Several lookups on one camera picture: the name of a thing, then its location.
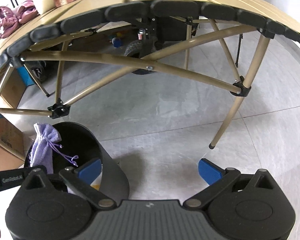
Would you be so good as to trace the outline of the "cardboard box on floor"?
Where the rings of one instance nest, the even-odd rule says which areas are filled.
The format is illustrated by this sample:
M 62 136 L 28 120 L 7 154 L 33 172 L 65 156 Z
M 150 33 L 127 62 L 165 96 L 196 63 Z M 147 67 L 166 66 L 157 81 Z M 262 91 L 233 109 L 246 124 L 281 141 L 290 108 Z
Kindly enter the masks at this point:
M 0 171 L 23 166 L 32 143 L 33 139 L 0 114 Z

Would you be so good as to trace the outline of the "black trash bin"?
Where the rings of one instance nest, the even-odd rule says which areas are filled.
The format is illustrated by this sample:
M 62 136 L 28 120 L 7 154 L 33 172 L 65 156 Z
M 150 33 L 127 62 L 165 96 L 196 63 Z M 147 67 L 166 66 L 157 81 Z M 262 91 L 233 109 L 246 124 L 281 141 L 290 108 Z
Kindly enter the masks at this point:
M 22 184 L 31 203 L 116 208 L 129 196 L 129 182 L 96 137 L 74 122 L 34 124 L 36 138 L 30 153 L 31 171 Z

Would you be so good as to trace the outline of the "purple drawstring pouch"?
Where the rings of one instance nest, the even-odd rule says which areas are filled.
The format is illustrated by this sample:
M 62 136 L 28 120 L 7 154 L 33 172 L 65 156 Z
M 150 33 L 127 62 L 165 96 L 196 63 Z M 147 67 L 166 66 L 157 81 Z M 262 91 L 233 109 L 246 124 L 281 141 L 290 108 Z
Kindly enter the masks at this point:
M 50 124 L 34 124 L 36 138 L 30 152 L 30 167 L 43 165 L 48 174 L 53 174 L 53 151 L 66 162 L 77 167 L 77 155 L 69 156 L 61 152 L 61 136 Z

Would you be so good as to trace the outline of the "folding table frame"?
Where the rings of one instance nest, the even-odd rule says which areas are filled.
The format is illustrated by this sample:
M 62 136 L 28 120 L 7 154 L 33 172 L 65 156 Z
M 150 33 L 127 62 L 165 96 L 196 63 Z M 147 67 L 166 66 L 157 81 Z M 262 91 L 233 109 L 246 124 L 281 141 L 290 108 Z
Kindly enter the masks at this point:
M 270 39 L 261 35 L 251 61 L 250 67 L 244 79 L 237 78 L 237 83 L 232 85 L 221 80 L 217 80 L 213 77 L 199 74 L 197 72 L 192 72 L 188 69 L 174 67 L 168 64 L 160 63 L 159 59 L 163 59 L 167 56 L 174 55 L 183 50 L 189 50 L 196 46 L 206 44 L 215 40 L 223 41 L 224 38 L 234 36 L 237 34 L 244 34 L 254 31 L 254 28 L 248 25 L 238 25 L 235 27 L 219 30 L 214 21 L 211 21 L 211 25 L 214 31 L 208 34 L 200 35 L 195 38 L 188 39 L 186 41 L 180 42 L 176 45 L 167 47 L 160 51 L 156 51 L 149 55 L 142 57 L 141 59 L 136 59 L 126 56 L 116 56 L 111 54 L 100 54 L 100 53 L 85 53 L 82 51 L 35 51 L 25 53 L 21 57 L 23 63 L 27 61 L 34 60 L 50 60 L 50 61 L 73 61 L 73 62 L 89 62 L 89 63 L 102 63 L 102 64 L 113 64 L 121 66 L 121 69 L 107 75 L 100 81 L 97 81 L 93 85 L 90 85 L 85 90 L 78 93 L 76 96 L 70 98 L 64 103 L 59 103 L 52 111 L 40 111 L 34 109 L 12 109 L 12 108 L 0 108 L 0 114 L 20 114 L 20 115 L 38 115 L 38 116 L 48 116 L 50 118 L 59 117 L 61 112 L 66 112 L 67 109 L 83 99 L 92 92 L 100 89 L 101 87 L 135 71 L 138 69 L 143 69 L 147 71 L 153 71 L 157 73 L 171 74 L 178 77 L 186 78 L 193 81 L 198 81 L 207 85 L 212 85 L 217 88 L 221 88 L 232 92 L 236 99 L 233 106 L 230 108 L 229 113 L 225 117 L 221 127 L 216 133 L 215 137 L 209 144 L 210 149 L 214 149 L 222 135 L 229 127 L 230 122 L 238 112 L 244 98 L 248 96 L 251 85 L 255 79 L 255 76 L 260 68 L 262 60 L 266 54 Z

